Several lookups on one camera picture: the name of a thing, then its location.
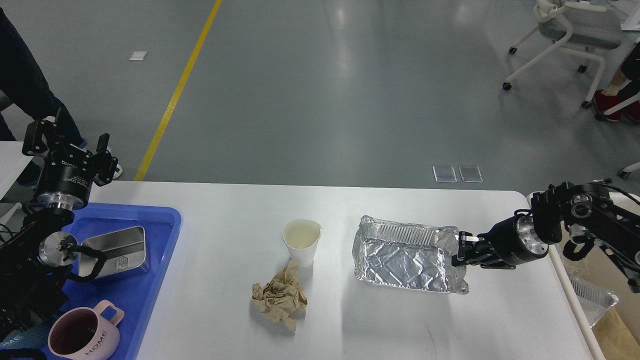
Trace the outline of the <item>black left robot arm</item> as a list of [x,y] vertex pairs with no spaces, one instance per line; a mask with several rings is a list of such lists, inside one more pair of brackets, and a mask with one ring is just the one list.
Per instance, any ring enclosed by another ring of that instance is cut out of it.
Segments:
[[93,185],[110,184],[119,160],[110,135],[100,135],[96,150],[73,145],[62,133],[61,114],[27,126],[22,153],[41,157],[44,167],[20,230],[1,240],[1,339],[48,321],[68,300],[67,280],[93,281],[105,266],[103,251],[78,244],[64,232],[75,210],[89,204]]

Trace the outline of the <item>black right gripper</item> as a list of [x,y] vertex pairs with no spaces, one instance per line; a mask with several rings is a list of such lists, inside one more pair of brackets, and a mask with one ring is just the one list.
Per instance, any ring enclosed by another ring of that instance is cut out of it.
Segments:
[[517,265],[546,257],[549,252],[549,245],[535,231],[533,217],[526,214],[495,224],[487,239],[467,231],[459,231],[457,238],[457,255],[451,257],[454,267],[479,265],[482,269],[512,271]]

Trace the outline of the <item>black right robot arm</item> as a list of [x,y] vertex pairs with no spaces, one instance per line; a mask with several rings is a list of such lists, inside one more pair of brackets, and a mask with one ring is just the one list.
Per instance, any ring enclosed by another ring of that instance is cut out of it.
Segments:
[[517,209],[489,231],[458,234],[455,267],[479,265],[483,269],[513,270],[546,257],[552,245],[569,235],[563,255],[571,261],[584,259],[595,247],[625,276],[629,289],[639,292],[639,216],[615,205],[610,192],[626,196],[609,180],[581,185],[563,182],[535,192],[528,209]]

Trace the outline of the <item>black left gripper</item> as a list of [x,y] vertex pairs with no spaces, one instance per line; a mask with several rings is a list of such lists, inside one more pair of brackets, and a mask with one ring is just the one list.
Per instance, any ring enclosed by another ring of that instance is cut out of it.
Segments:
[[65,111],[30,123],[25,132],[22,154],[45,158],[36,186],[36,203],[44,208],[80,210],[89,204],[93,183],[105,186],[121,177],[119,159],[109,146],[110,134],[99,136],[95,153],[76,155],[61,125]]

